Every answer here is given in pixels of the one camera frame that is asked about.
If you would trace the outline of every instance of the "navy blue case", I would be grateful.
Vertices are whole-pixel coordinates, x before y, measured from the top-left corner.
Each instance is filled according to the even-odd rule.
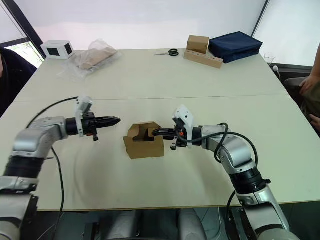
[[[259,53],[262,42],[237,31],[209,41],[210,52],[225,64]]]

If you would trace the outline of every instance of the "cardboard box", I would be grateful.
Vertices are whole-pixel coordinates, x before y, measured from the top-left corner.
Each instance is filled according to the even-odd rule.
[[[190,50],[186,50],[184,52],[183,57],[190,61],[194,61],[200,64],[205,64],[211,67],[215,67],[217,69],[221,68],[221,65],[224,61],[222,58],[208,56],[206,54],[202,54],[202,53],[190,51]]]
[[[153,136],[152,132],[160,128],[153,121],[135,123],[123,137],[126,152],[131,159],[153,158],[164,156],[163,136]]]
[[[201,54],[207,53],[209,43],[208,36],[189,36],[188,43],[186,44],[186,49],[194,51]]]

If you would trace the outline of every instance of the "person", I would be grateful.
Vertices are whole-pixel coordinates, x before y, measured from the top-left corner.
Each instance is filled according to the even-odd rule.
[[[0,48],[0,117],[37,68],[9,49]]]
[[[320,44],[311,74],[289,78],[283,85],[320,136]]]
[[[320,44],[310,76],[301,82],[300,94],[304,101],[301,110],[311,125],[320,133]]]

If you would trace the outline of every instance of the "dark jacket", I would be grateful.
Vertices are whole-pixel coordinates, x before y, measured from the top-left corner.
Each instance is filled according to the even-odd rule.
[[[0,78],[0,117],[26,85],[37,68],[14,51],[1,48],[3,75]]]

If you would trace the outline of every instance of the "black cable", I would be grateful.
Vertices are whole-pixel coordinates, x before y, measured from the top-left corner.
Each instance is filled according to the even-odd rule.
[[[203,217],[202,217],[202,219],[201,219],[201,222],[202,222],[202,221],[205,219],[205,217],[207,216],[208,211],[209,211],[209,208],[206,209],[205,214],[203,215]]]
[[[213,134],[210,134],[210,135],[207,135],[207,136],[203,136],[203,137],[199,137],[199,138],[192,139],[192,140],[184,139],[182,136],[179,135],[178,131],[176,132],[176,135],[177,135],[178,139],[180,141],[182,141],[183,143],[197,143],[197,142],[200,142],[202,140],[209,139],[209,138],[212,138],[212,137],[215,137],[215,136],[219,136],[219,135],[235,135],[235,136],[241,137],[244,140],[246,140],[250,144],[250,146],[252,147],[253,153],[254,153],[255,165],[258,166],[258,152],[257,152],[257,149],[256,149],[255,145],[252,143],[252,141],[250,141],[249,138],[247,138],[246,136],[244,136],[244,135],[242,135],[240,133],[233,132],[233,131],[228,131],[226,133],[225,131],[222,131],[222,132],[213,133]]]
[[[229,197],[229,200],[228,200],[228,203],[226,205],[226,213],[225,213],[225,217],[224,217],[224,224],[225,224],[225,233],[226,233],[226,236],[228,237],[228,239],[230,240],[230,236],[228,234],[228,231],[227,231],[227,223],[229,222],[229,209],[230,209],[230,204],[231,204],[231,201],[232,199],[234,198],[236,194],[236,190],[234,190],[231,194],[231,196]]]
[[[75,97],[70,97],[70,98],[66,98],[64,100],[61,100],[61,101],[57,101],[55,102],[54,104],[51,104],[50,106],[46,107],[45,109],[43,109],[41,112],[39,112],[30,122],[29,124],[26,126],[26,129],[28,129],[30,127],[30,125],[41,115],[43,114],[44,112],[46,112],[48,109],[52,108],[53,106],[55,105],[58,105],[58,104],[61,104],[63,102],[66,102],[66,101],[70,101],[70,100],[75,100],[77,99],[78,97],[75,96]]]
[[[58,218],[56,219],[56,223],[55,223],[55,227],[54,227],[54,230],[53,230],[53,233],[52,233],[52,237],[51,239],[54,240],[55,237],[56,237],[56,233],[57,233],[57,228],[58,228],[58,225],[59,225],[59,222],[60,222],[60,219],[61,219],[61,216],[62,216],[62,211],[64,209],[64,203],[65,203],[65,188],[64,188],[64,180],[62,178],[62,171],[61,171],[61,164],[60,164],[60,160],[59,160],[59,157],[55,151],[55,149],[53,147],[51,147],[51,150],[53,152],[53,155],[55,156],[55,159],[58,163],[58,169],[59,169],[59,175],[60,175],[60,182],[61,182],[61,206],[60,206],[60,211],[59,211],[59,215],[58,215]]]
[[[221,148],[222,146],[222,143],[225,141],[227,135],[228,135],[228,130],[229,130],[229,126],[227,123],[223,122],[223,123],[220,123],[219,125],[223,125],[225,126],[225,129],[224,129],[224,134],[221,138],[221,141],[219,142],[218,146],[216,147],[215,151],[214,151],[214,159],[221,164],[221,161],[218,159],[218,152],[219,152],[219,149]]]
[[[221,148],[221,146],[223,145],[224,140],[226,139],[227,135],[234,135],[234,136],[241,137],[244,140],[246,140],[250,144],[250,146],[252,147],[253,153],[254,153],[255,165],[258,167],[258,162],[259,162],[259,160],[258,160],[258,152],[257,152],[257,149],[256,149],[255,145],[253,144],[253,142],[249,138],[247,138],[246,136],[244,136],[244,135],[242,135],[240,133],[228,131],[228,129],[229,129],[228,124],[220,123],[219,125],[225,126],[224,132],[217,132],[217,133],[213,133],[213,134],[210,134],[210,135],[207,135],[207,136],[203,136],[203,137],[199,137],[199,138],[192,139],[192,140],[184,139],[182,136],[179,135],[178,131],[176,132],[177,133],[176,135],[179,138],[179,140],[184,142],[184,143],[197,143],[197,142],[201,142],[202,140],[205,140],[205,139],[209,139],[209,138],[212,138],[212,137],[215,137],[215,136],[223,135],[222,138],[221,138],[221,141],[219,142],[218,146],[216,147],[216,149],[214,151],[214,158],[219,163],[221,163],[221,161],[218,159],[218,151],[219,151],[219,148]],[[228,200],[227,205],[226,205],[226,214],[225,214],[225,218],[224,218],[225,233],[226,233],[226,236],[228,237],[229,240],[231,240],[231,239],[230,239],[230,236],[229,236],[228,231],[227,231],[227,223],[229,222],[228,220],[229,220],[230,204],[231,204],[232,199],[234,198],[235,194],[236,194],[236,190],[234,190],[232,192],[231,196],[229,197],[229,200]]]
[[[58,104],[61,104],[61,103],[64,103],[64,102],[67,102],[67,101],[71,101],[71,100],[75,100],[77,99],[78,97],[75,96],[75,97],[70,97],[70,98],[66,98],[64,100],[61,100],[61,101],[57,101],[53,104],[51,104],[50,106],[46,107],[45,109],[43,109],[41,112],[39,112],[30,122],[29,124],[26,126],[26,129],[28,129],[30,127],[30,125],[41,115],[43,114],[44,112],[46,112],[48,109],[52,108],[53,106],[55,105],[58,105]],[[59,222],[60,222],[60,218],[63,214],[63,209],[64,209],[64,204],[65,204],[65,188],[64,188],[64,180],[63,180],[63,177],[62,177],[62,170],[61,170],[61,163],[60,163],[60,160],[59,160],[59,157],[55,151],[55,149],[53,147],[51,147],[51,150],[53,152],[53,155],[57,161],[57,164],[58,164],[58,170],[59,170],[59,176],[60,176],[60,183],[61,183],[61,205],[60,205],[60,210],[59,210],[59,215],[58,215],[58,218],[56,220],[56,223],[55,223],[55,227],[54,227],[54,231],[52,233],[52,237],[51,239],[54,240],[55,237],[56,237],[56,233],[57,233],[57,228],[58,228],[58,225],[59,225]]]

